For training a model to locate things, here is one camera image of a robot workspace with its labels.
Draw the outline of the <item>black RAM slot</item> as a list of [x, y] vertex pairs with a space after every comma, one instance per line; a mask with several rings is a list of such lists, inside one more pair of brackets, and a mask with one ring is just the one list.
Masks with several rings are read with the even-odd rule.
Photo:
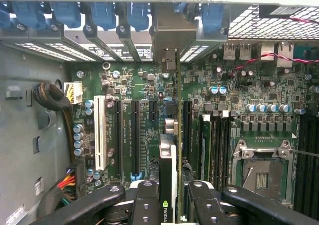
[[220, 141], [220, 188], [223, 186], [223, 169], [224, 169], [224, 143], [225, 143], [225, 120], [221, 120], [221, 141]]
[[229, 150], [231, 147], [231, 118], [228, 118], [226, 121], [226, 130], [225, 130], [225, 175], [224, 182], [225, 185], [228, 185], [229, 178]]
[[218, 177], [218, 148], [219, 148], [219, 122], [218, 117], [213, 117], [213, 143], [212, 143], [212, 183], [217, 188]]

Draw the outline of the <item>green RAM stick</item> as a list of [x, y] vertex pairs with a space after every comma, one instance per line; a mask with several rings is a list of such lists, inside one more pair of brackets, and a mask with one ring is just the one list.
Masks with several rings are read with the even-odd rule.
[[211, 175], [211, 136], [212, 123], [210, 115], [203, 114], [200, 117], [200, 146], [201, 146], [201, 166], [200, 178], [204, 181], [210, 181]]

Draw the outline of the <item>CPU socket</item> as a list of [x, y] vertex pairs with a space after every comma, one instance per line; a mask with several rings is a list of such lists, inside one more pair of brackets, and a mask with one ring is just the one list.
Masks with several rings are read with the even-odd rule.
[[293, 206], [292, 141], [273, 137], [238, 139], [231, 154], [229, 183], [291, 208]]

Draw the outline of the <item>white expansion slot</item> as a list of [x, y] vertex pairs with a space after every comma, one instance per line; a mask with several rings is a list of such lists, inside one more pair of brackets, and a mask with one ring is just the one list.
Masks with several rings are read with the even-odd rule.
[[94, 96], [95, 169], [107, 166], [105, 96]]

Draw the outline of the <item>short black expansion slot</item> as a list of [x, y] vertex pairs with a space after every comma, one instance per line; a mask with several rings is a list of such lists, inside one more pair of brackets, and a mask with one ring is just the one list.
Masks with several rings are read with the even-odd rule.
[[157, 101], [156, 100], [149, 100], [149, 121], [156, 122], [158, 108], [157, 108]]

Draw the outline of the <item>metal locking lever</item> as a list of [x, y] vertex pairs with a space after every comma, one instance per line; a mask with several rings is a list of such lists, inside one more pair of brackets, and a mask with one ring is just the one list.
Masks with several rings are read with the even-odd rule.
[[311, 153], [311, 152], [300, 151], [300, 150], [295, 150], [295, 149], [289, 149], [289, 151], [291, 151], [293, 153], [299, 153], [299, 154], [303, 154], [303, 155], [308, 155], [308, 156], [318, 157], [319, 158], [319, 154], [315, 154], [315, 153]]

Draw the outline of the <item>green motherboard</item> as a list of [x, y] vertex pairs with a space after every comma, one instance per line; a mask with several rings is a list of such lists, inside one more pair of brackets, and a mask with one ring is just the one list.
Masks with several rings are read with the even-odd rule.
[[[74, 151], [85, 163], [85, 191], [108, 184], [128, 188], [131, 181], [131, 100], [140, 103], [140, 179], [148, 179], [149, 163], [160, 163], [164, 101], [158, 92], [169, 88], [168, 75], [149, 63], [72, 63], [71, 81], [81, 82], [83, 100], [73, 108]], [[94, 96], [105, 96], [107, 166], [95, 169]], [[290, 139], [292, 149], [319, 154], [319, 48], [297, 47], [293, 58], [283, 52], [250, 62], [228, 60], [221, 50], [196, 64], [182, 65], [182, 95], [193, 103], [192, 144], [184, 182], [200, 178], [200, 117], [218, 117], [217, 190], [220, 188], [221, 120], [231, 118], [231, 147], [238, 139]], [[118, 175], [115, 101], [122, 104], [124, 182]], [[156, 122], [149, 121], [149, 100], [157, 101]], [[212, 183], [212, 143], [211, 175]], [[319, 220], [319, 158], [293, 153], [292, 209]]]

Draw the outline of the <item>white power connector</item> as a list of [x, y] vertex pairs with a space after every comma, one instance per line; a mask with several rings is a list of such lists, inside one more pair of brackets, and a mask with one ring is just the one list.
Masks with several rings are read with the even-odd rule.
[[71, 104], [81, 104], [83, 100], [83, 87], [81, 82], [65, 82], [64, 94]]

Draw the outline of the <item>black grey PC case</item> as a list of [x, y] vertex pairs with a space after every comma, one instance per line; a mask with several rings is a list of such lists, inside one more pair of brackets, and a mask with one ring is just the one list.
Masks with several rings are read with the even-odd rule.
[[[0, 28], [0, 225], [30, 225], [90, 194], [85, 163], [74, 151], [73, 108], [64, 94], [72, 63], [154, 62], [150, 29], [156, 3], [196, 4], [195, 38], [182, 54], [196, 64], [221, 50], [228, 60], [250, 62], [283, 52], [293, 58], [300, 46], [319, 48], [319, 0], [0, 0], [10, 28]], [[37, 1], [46, 28], [20, 23], [12, 1]], [[59, 22], [52, 2], [78, 3], [81, 26]], [[116, 28], [95, 25], [91, 2], [112, 2]], [[136, 32], [127, 22], [127, 4], [150, 6], [149, 27]], [[222, 27], [205, 34], [201, 6], [224, 4]]]

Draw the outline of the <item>blue slot retention clip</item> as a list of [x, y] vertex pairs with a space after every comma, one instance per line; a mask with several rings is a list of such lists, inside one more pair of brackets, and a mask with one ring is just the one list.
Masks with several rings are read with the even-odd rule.
[[81, 26], [81, 11], [77, 2], [56, 1], [51, 3], [55, 18], [68, 28]]
[[130, 2], [127, 4], [127, 22], [136, 32], [149, 27], [150, 6], [147, 3]]
[[205, 34], [211, 34], [222, 27], [224, 4], [207, 3], [201, 6], [201, 20]]
[[7, 5], [0, 1], [0, 28], [10, 28], [11, 18]]
[[34, 30], [46, 28], [43, 7], [37, 1], [12, 1], [12, 8], [17, 20]]
[[175, 13], [184, 13], [187, 3], [185, 2], [176, 2], [174, 3], [174, 12]]
[[91, 2], [90, 10], [95, 25], [108, 31], [116, 28], [116, 16], [112, 2]]

